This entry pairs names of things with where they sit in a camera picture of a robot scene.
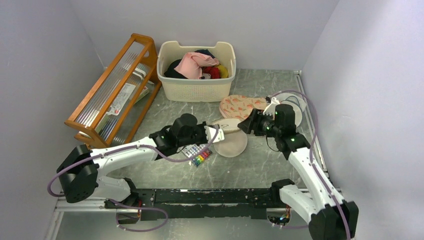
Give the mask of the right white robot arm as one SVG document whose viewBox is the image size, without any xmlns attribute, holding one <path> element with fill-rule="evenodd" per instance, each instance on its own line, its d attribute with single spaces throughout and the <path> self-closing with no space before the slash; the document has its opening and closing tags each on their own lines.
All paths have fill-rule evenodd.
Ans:
<svg viewBox="0 0 424 240">
<path fill-rule="evenodd" d="M 288 180 L 274 182 L 270 202 L 287 204 L 307 223 L 314 240 L 350 240 L 355 237 L 359 208 L 346 201 L 334 188 L 317 160 L 312 145 L 297 131 L 296 113 L 291 105 L 278 104 L 273 113 L 254 108 L 238 128 L 246 134 L 273 138 L 276 148 L 296 169 L 310 195 Z"/>
</svg>

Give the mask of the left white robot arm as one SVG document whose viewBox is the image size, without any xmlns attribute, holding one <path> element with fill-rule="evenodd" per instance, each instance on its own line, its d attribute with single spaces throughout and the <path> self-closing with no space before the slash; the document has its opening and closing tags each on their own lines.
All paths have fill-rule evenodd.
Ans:
<svg viewBox="0 0 424 240">
<path fill-rule="evenodd" d="M 109 177 L 110 172 L 141 161 L 165 159 L 176 163 L 178 160 L 171 156 L 180 148 L 202 144 L 208 148 L 218 132 L 218 127 L 198 123 L 194 115 L 184 113 L 173 124 L 140 140 L 106 148 L 76 146 L 57 168 L 54 179 L 59 180 L 63 191 L 61 196 L 70 204 L 97 197 L 112 199 L 132 208 L 138 203 L 139 194 L 129 180 Z"/>
</svg>

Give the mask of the beige mesh laundry bag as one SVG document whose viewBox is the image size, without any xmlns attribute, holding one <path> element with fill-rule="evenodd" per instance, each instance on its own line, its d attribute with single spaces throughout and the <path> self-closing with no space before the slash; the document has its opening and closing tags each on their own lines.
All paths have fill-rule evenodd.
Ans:
<svg viewBox="0 0 424 240">
<path fill-rule="evenodd" d="M 238 127 L 240 122 L 241 120 L 238 118 L 224 118 L 213 123 L 213 125 L 219 125 L 220 129 L 223 130 L 224 139 L 213 144 L 219 155 L 225 158 L 234 158 L 246 149 L 248 137 Z"/>
</svg>

